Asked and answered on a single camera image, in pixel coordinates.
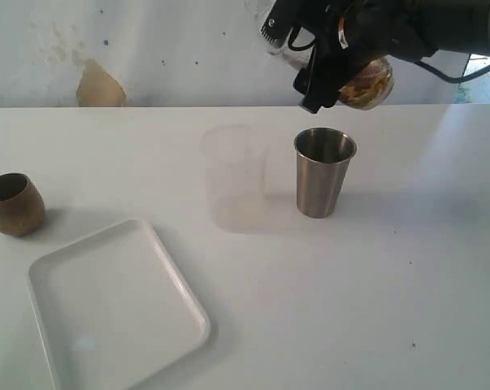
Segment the stainless steel cup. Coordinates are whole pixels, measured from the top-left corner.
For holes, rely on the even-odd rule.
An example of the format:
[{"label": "stainless steel cup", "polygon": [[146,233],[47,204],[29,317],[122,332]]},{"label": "stainless steel cup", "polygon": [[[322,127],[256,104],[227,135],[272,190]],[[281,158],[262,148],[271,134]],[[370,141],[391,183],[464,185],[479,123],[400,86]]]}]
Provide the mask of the stainless steel cup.
[{"label": "stainless steel cup", "polygon": [[311,128],[294,141],[297,150],[297,207],[311,218],[326,218],[335,209],[355,142],[332,128]]}]

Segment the rectangular tray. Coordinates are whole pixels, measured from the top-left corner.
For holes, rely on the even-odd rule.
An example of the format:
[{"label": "rectangular tray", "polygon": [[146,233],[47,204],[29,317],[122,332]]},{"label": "rectangular tray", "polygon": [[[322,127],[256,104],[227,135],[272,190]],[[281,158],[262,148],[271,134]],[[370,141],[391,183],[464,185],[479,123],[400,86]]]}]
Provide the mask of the rectangular tray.
[{"label": "rectangular tray", "polygon": [[139,220],[39,258],[28,289],[58,390],[129,389],[210,331],[154,229]]}]

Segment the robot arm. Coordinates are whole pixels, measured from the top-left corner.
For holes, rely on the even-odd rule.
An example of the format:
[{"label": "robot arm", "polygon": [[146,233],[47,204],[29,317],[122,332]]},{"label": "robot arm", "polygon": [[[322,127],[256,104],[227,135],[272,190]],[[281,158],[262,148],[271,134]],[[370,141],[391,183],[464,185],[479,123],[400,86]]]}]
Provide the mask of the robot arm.
[{"label": "robot arm", "polygon": [[[294,47],[303,28],[314,40]],[[490,0],[276,0],[262,34],[273,46],[311,47],[294,88],[304,95],[301,106],[316,113],[385,55],[420,66],[437,50],[490,55]]]}]

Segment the cup rim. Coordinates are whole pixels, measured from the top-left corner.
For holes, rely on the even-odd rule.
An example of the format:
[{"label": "cup rim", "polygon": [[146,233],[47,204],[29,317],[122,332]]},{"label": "cup rim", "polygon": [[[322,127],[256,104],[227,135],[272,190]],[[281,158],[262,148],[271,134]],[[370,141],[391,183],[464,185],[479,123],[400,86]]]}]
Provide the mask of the cup rim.
[{"label": "cup rim", "polygon": [[13,199],[16,199],[17,197],[20,197],[23,193],[26,192],[26,190],[30,184],[29,177],[27,175],[25,175],[24,173],[19,173],[19,172],[4,173],[4,174],[0,175],[0,179],[3,178],[4,176],[22,176],[24,179],[26,179],[26,185],[16,195],[14,195],[13,197],[9,197],[8,199],[3,199],[2,201],[0,201],[0,203],[9,202],[9,201],[12,201]]},{"label": "cup rim", "polygon": [[[297,147],[297,141],[300,139],[300,137],[304,136],[305,134],[307,134],[308,132],[311,132],[313,130],[326,130],[327,132],[334,132],[334,133],[340,134],[342,137],[346,138],[349,142],[351,142],[351,145],[353,146],[353,151],[352,151],[351,155],[347,158],[344,158],[343,160],[335,161],[335,162],[322,162],[322,161],[318,161],[318,160],[315,160],[311,157],[306,156]],[[351,161],[351,159],[353,157],[355,157],[355,155],[357,154],[357,150],[358,150],[357,143],[354,141],[354,139],[350,135],[348,135],[345,132],[342,132],[340,130],[336,130],[335,128],[308,128],[306,130],[303,130],[302,132],[299,132],[297,134],[297,136],[295,137],[295,139],[293,140],[293,146],[295,147],[295,150],[297,151],[297,155],[299,155],[303,158],[306,158],[307,160],[310,160],[313,163],[322,164],[322,165],[326,165],[326,166],[348,163]]]}]

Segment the cylindrical container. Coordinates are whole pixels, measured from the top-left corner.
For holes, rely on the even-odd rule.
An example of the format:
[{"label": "cylindrical container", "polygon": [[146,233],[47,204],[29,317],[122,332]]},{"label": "cylindrical container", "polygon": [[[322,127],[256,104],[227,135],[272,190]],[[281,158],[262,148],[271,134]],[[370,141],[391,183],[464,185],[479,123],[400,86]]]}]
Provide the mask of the cylindrical container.
[{"label": "cylindrical container", "polygon": [[32,181],[22,173],[0,176],[0,232],[22,236],[38,228],[45,215],[44,202]]},{"label": "cylindrical container", "polygon": [[267,148],[264,131],[246,125],[217,127],[203,137],[208,212],[220,228],[246,232],[262,220]]},{"label": "cylindrical container", "polygon": [[297,207],[308,217],[326,218],[335,209],[355,142],[331,128],[311,128],[294,141],[297,150]]}]

